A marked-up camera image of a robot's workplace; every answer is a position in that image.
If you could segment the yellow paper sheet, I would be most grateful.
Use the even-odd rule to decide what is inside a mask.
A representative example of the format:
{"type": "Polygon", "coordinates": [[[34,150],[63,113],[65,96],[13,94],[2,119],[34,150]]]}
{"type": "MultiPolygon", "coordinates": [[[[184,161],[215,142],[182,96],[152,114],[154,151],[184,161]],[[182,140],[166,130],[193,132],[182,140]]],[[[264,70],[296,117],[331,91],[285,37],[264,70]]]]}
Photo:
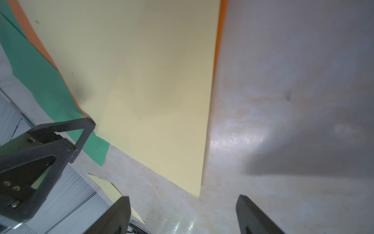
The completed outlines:
{"type": "MultiPolygon", "coordinates": [[[[102,178],[99,178],[92,174],[88,174],[88,177],[91,178],[103,190],[103,192],[113,203],[115,203],[120,197],[122,197],[122,194],[111,182],[103,180],[102,178]]],[[[145,224],[145,221],[140,217],[140,215],[135,211],[135,209],[132,206],[131,215],[141,223],[145,224]]]]}
{"type": "Polygon", "coordinates": [[[219,1],[20,1],[96,135],[199,197],[219,1]]]}

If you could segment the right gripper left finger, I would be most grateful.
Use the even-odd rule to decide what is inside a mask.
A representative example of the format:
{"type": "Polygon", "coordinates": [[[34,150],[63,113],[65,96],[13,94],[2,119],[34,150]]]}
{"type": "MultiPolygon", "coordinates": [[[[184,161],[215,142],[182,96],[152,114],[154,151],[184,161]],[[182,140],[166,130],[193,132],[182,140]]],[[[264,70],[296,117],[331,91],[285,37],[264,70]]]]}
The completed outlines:
{"type": "Polygon", "coordinates": [[[130,199],[120,197],[84,234],[126,234],[130,217],[130,199]]]}

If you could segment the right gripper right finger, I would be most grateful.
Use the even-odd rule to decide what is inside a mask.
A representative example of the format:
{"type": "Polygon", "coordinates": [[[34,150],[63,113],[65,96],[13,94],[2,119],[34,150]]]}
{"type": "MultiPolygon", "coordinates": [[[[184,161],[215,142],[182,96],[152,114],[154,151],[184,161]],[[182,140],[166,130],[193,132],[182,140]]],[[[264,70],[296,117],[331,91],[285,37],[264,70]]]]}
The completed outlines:
{"type": "Polygon", "coordinates": [[[239,195],[236,214],[241,234],[285,234],[249,197],[239,195]]]}

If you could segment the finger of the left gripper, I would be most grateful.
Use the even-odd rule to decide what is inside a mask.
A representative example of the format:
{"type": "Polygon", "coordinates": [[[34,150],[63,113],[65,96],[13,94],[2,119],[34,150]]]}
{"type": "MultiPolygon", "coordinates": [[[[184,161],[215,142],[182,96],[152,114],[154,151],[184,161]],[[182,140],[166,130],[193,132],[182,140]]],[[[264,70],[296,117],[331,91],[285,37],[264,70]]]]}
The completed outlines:
{"type": "Polygon", "coordinates": [[[1,146],[1,228],[37,213],[94,129],[90,118],[40,124],[1,146]]]}

